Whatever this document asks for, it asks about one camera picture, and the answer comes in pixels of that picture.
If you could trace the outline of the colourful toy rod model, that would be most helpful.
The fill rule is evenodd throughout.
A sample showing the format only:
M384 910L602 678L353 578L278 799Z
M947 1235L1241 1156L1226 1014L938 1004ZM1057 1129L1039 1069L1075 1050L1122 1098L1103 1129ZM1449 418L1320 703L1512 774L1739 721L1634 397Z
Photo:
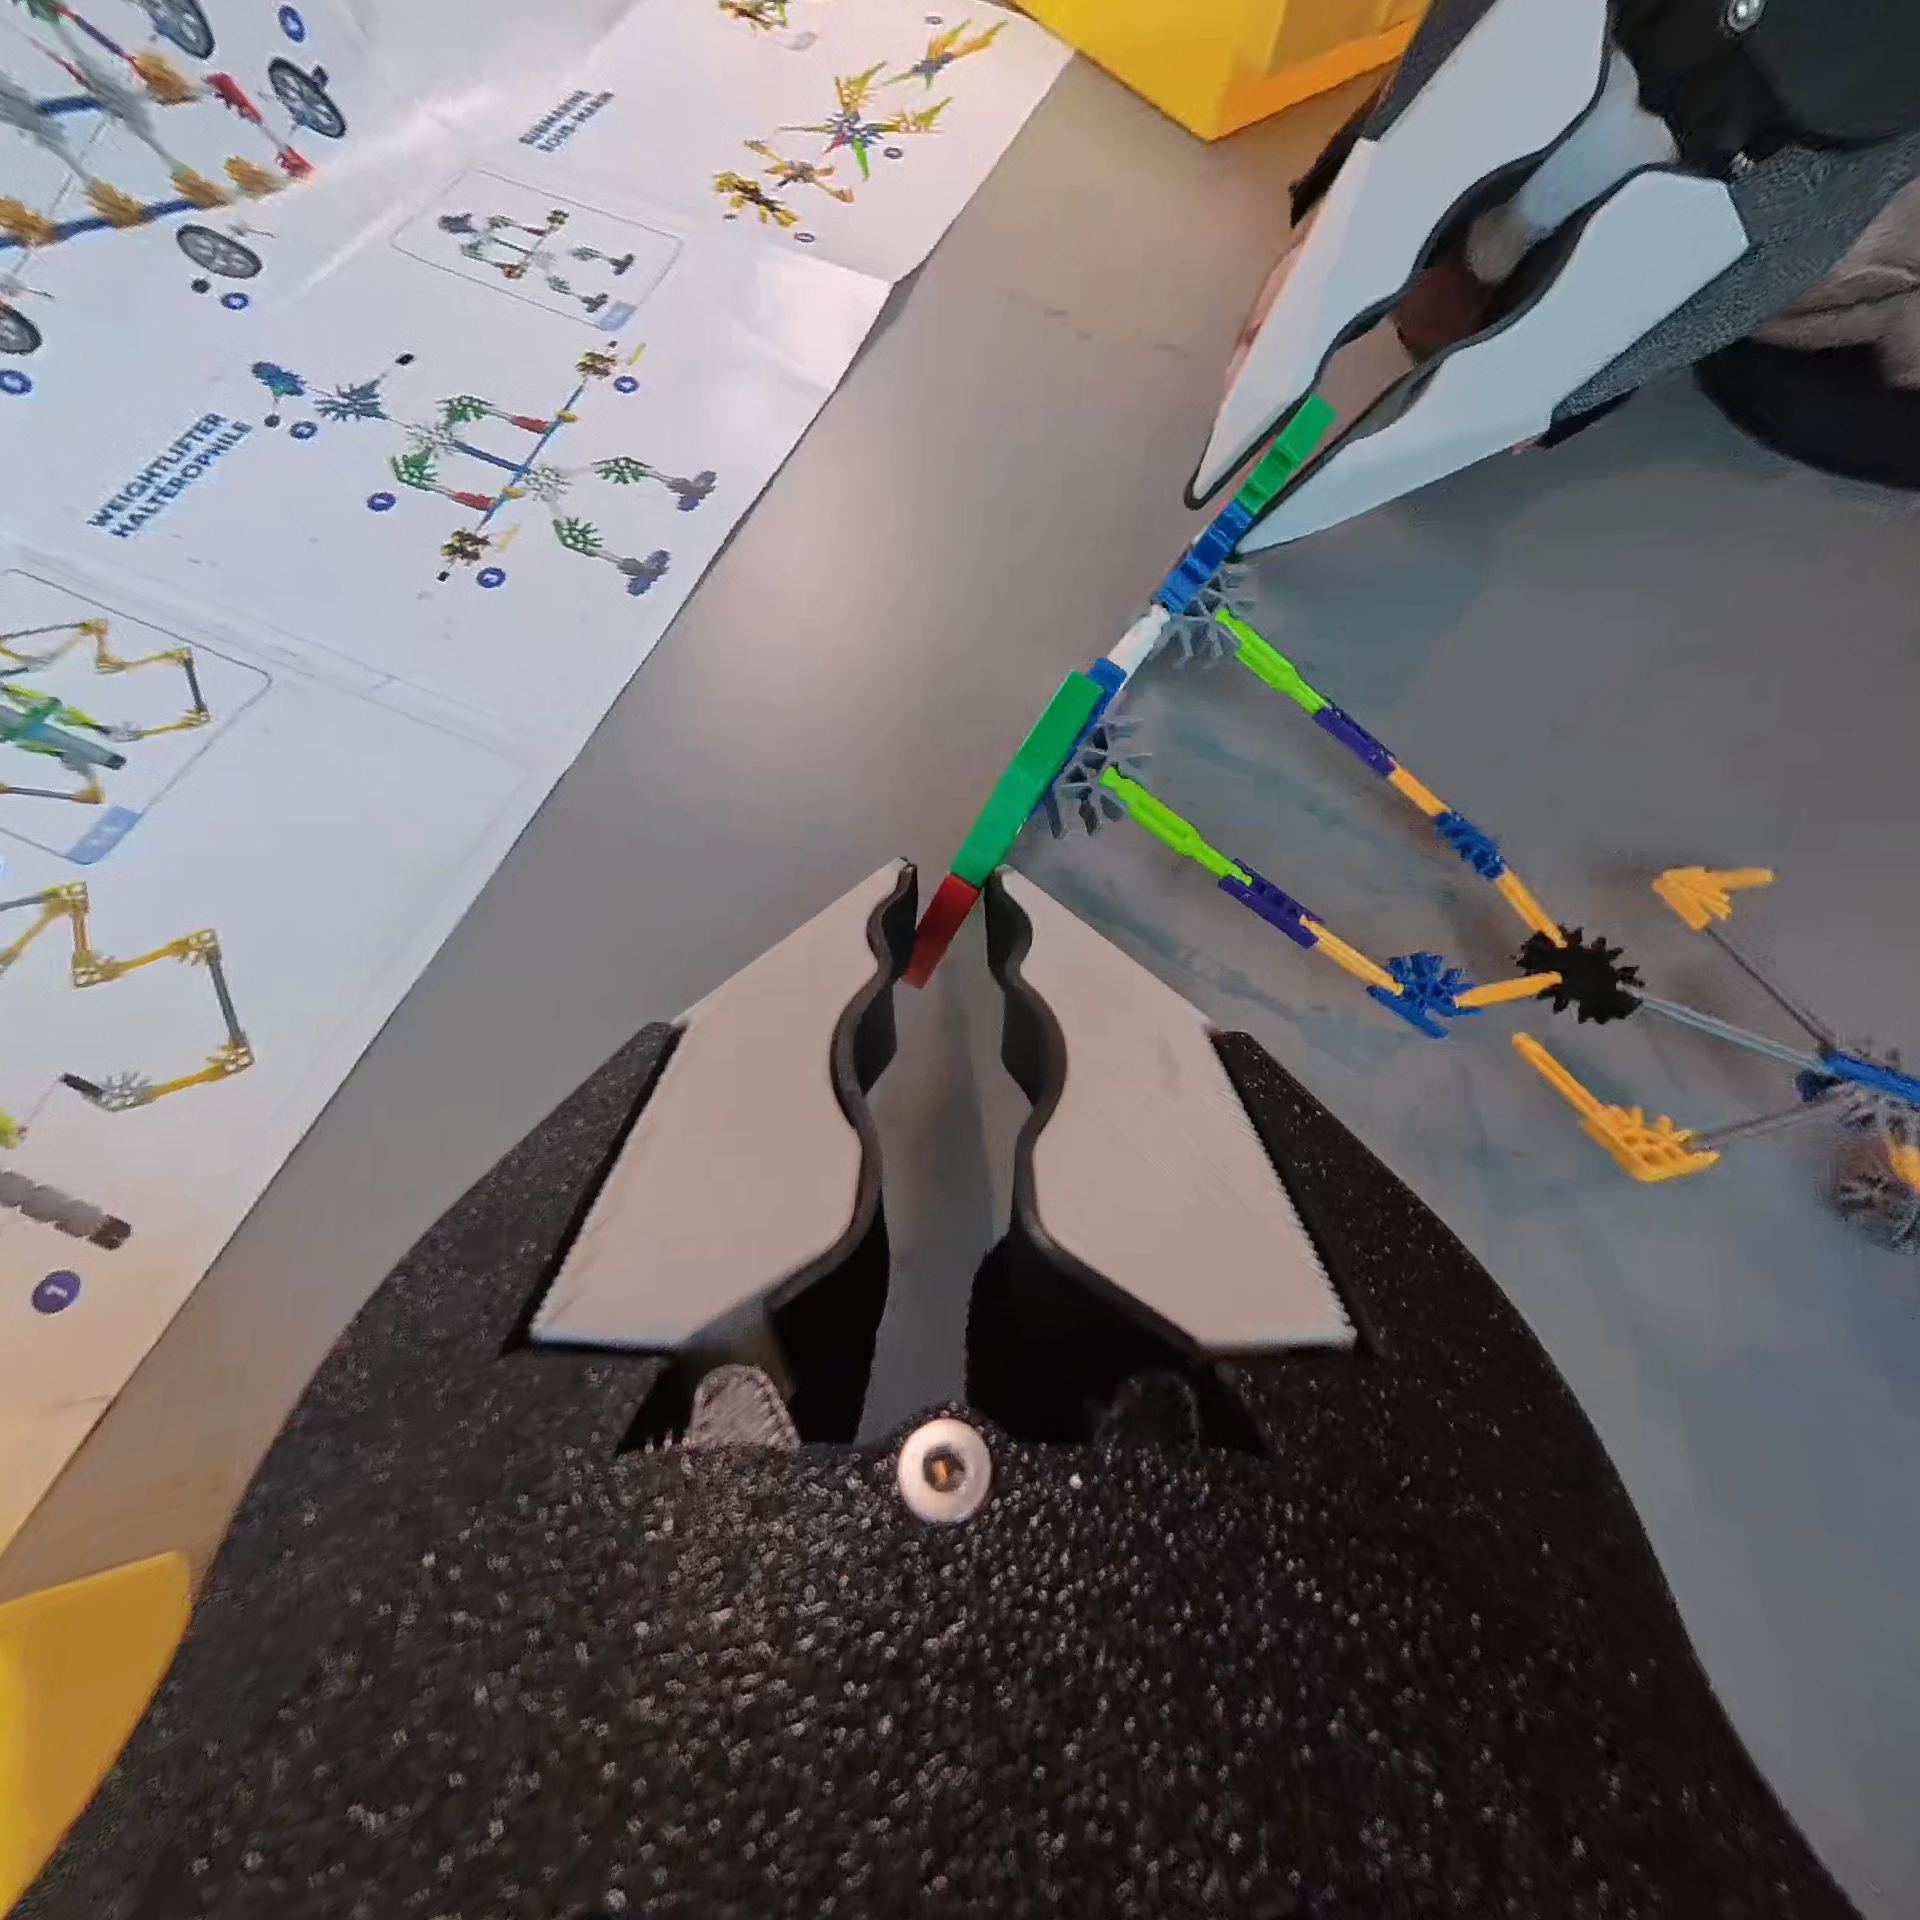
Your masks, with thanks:
M1585 1025L1612 1025L1652 1013L1699 1036L1772 1059L1792 1069L1792 1105L1786 1110L1689 1129L1666 1116L1608 1102L1532 1036L1514 1047L1544 1081L1567 1100L1586 1139L1596 1141L1639 1183L1663 1183L1713 1169L1737 1141L1777 1137L1803 1121L1834 1121L1860 1139L1841 1156L1834 1202L1841 1215L1872 1238L1915 1251L1919 1219L1919 1093L1915 1073L1891 1050L1841 1039L1811 1007L1784 993L1721 925L1736 897L1774 882L1774 871L1666 868L1652 878L1652 894L1695 933L1707 934L1808 1039L1778 1042L1683 1001L1650 994L1642 971L1618 945L1555 916L1502 853L1498 839L1467 813L1428 789L1375 731L1310 683L1302 668L1264 638L1232 604L1234 570L1257 511L1271 508L1283 483L1305 468L1334 423L1334 406L1310 393L1284 426L1270 430L1231 502L1211 514L1179 562L1154 590L1128 634L1083 670L1071 671L1049 694L992 793L975 818L950 874L921 913L905 970L921 985L939 967L956 931L998 874L1019 833L1043 818L1065 835L1076 818L1086 833L1104 822L1129 822L1174 855L1210 874L1214 884L1263 923L1310 953L1324 953L1368 997L1432 1039L1455 1021L1516 1001L1547 1001L1556 1014ZM1135 721L1122 714L1122 692L1142 670L1164 654L1182 661L1228 658L1257 683L1279 692L1328 738L1377 778L1435 833L1504 908L1524 925L1519 971L1478 983L1441 953L1416 950L1375 959L1340 940L1330 923L1303 901L1234 860L1196 830L1187 817L1159 799L1129 773L1126 746Z

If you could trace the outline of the white folded instruction booklet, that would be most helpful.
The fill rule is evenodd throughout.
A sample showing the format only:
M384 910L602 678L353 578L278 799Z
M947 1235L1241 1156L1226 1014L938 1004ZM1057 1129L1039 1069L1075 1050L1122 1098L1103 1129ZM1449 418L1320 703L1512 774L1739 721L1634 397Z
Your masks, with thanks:
M1067 65L6 4L6 1546Z

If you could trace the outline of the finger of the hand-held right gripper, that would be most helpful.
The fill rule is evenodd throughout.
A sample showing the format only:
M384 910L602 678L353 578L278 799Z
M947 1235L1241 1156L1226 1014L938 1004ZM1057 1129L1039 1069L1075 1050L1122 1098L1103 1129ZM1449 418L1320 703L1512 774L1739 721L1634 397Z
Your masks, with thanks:
M1506 449L1691 299L1746 249L1728 182L1680 170L1618 181L1545 249L1527 298L1442 350L1326 443L1239 539L1305 539Z
M1287 253L1187 485L1191 508L1295 417L1337 347L1402 299L1474 190L1574 131L1610 50L1606 2L1428 4Z

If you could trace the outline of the person's right forearm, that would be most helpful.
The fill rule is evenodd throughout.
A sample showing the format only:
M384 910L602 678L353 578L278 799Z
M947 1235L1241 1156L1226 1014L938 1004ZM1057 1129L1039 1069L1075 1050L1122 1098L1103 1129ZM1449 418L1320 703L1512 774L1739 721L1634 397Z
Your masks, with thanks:
M1756 338L1792 351L1866 347L1892 386L1919 383L1919 270L1866 263L1836 270L1758 327Z

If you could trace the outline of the yellow plastic bin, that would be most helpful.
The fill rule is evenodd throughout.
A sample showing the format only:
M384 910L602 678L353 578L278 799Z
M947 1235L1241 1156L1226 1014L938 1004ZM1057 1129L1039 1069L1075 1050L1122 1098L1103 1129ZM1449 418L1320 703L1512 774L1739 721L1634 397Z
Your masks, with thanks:
M168 1674L192 1567L160 1553L2 1604L2 1911L88 1809Z
M1427 2L1023 2L1047 33L1204 141L1407 53Z

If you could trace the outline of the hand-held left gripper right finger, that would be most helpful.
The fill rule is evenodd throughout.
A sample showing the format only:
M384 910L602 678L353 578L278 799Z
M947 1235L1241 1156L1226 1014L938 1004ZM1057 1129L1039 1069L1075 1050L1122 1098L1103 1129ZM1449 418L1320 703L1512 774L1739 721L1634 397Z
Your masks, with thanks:
M1031 878L992 878L1015 1221L1201 1355L1343 1353L1356 1325L1211 1021Z

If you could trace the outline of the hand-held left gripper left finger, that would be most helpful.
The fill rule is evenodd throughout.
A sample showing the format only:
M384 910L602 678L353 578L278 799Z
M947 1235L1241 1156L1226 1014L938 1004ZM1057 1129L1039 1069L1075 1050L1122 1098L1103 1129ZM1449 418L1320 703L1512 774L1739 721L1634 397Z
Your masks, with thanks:
M872 1091L897 1055L915 866L878 866L698 998L536 1297L536 1342L782 1371L776 1313L881 1212Z

